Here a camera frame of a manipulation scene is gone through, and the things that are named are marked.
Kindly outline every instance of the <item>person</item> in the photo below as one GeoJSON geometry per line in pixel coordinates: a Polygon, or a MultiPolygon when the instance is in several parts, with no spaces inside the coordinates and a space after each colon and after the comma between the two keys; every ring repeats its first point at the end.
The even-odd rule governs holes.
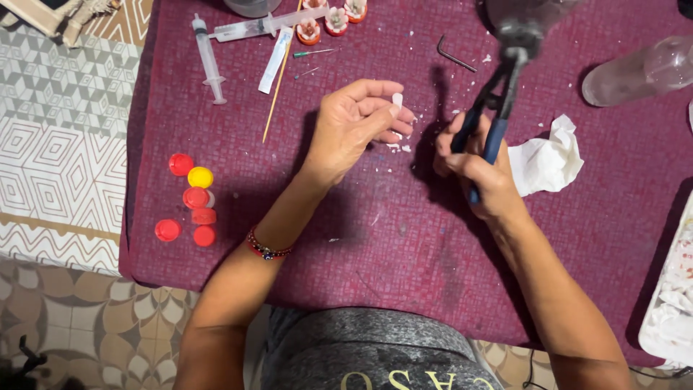
{"type": "MultiPolygon", "coordinates": [[[[414,114],[382,96],[402,92],[392,81],[359,80],[326,95],[298,174],[248,239],[212,275],[182,336],[174,389],[243,389],[248,325],[265,301],[290,248],[318,203],[338,184],[371,141],[409,135],[414,114]],[[261,255],[275,255],[265,261],[261,255]]],[[[450,143],[457,115],[437,139],[435,171],[473,181],[486,221],[514,272],[561,390],[630,389],[628,366],[599,309],[570,277],[529,216],[503,141],[494,165],[483,150],[490,121],[483,117],[466,152],[450,143]]],[[[344,307],[321,312],[274,309],[270,316],[262,389],[502,389],[451,327],[417,314],[344,307]]]]}

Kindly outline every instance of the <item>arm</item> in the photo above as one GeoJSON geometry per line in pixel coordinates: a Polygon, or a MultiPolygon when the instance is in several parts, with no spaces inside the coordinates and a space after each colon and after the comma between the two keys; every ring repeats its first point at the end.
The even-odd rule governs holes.
{"type": "Polygon", "coordinates": [[[477,137],[467,145],[468,153],[450,153],[452,137],[463,120],[464,114],[458,115],[439,136],[436,172],[457,173],[465,193],[469,180],[479,188],[482,203],[473,211],[489,225],[517,277],[559,388],[630,389],[628,365],[606,319],[529,216],[513,183],[507,144],[502,143],[494,165],[478,155],[489,131],[488,118],[482,118],[477,137]]]}
{"type": "MultiPolygon", "coordinates": [[[[371,140],[395,143],[412,132],[414,114],[381,99],[402,92],[391,81],[360,80],[325,96],[300,172],[260,221],[255,237],[273,250],[291,247],[328,190],[371,140]]],[[[244,242],[220,265],[186,324],[175,389],[242,389],[247,327],[284,259],[263,260],[244,242]]]]}

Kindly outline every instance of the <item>person's left hand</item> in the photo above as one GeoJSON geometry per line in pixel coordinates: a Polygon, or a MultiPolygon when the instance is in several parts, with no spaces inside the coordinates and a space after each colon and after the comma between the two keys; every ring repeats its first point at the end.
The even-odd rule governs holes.
{"type": "Polygon", "coordinates": [[[380,96],[392,96],[404,87],[394,81],[362,79],[326,95],[320,102],[315,133],[303,169],[327,185],[342,181],[371,140],[398,143],[412,134],[414,113],[380,96]]]}

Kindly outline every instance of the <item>yellow bottle cap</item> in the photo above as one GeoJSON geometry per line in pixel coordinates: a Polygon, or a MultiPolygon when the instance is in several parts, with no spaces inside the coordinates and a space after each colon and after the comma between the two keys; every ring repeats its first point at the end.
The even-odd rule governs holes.
{"type": "Polygon", "coordinates": [[[191,187],[207,188],[213,181],[212,171],[205,167],[195,167],[188,172],[188,183],[191,187]]]}

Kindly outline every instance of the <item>needle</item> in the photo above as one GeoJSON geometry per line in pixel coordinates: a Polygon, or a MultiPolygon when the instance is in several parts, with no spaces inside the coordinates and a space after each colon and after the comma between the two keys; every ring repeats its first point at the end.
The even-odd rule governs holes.
{"type": "Polygon", "coordinates": [[[294,80],[297,80],[299,77],[303,76],[304,74],[309,74],[310,72],[312,72],[312,71],[314,71],[314,70],[316,70],[316,69],[318,69],[318,68],[320,68],[320,67],[317,67],[317,68],[315,68],[315,69],[311,69],[311,70],[307,71],[306,73],[301,73],[301,74],[298,75],[298,76],[294,76],[294,80]]]}
{"type": "Polygon", "coordinates": [[[318,51],[297,51],[296,53],[294,53],[294,58],[305,57],[308,54],[322,53],[323,51],[332,51],[332,50],[334,50],[334,49],[318,50],[318,51]]]}

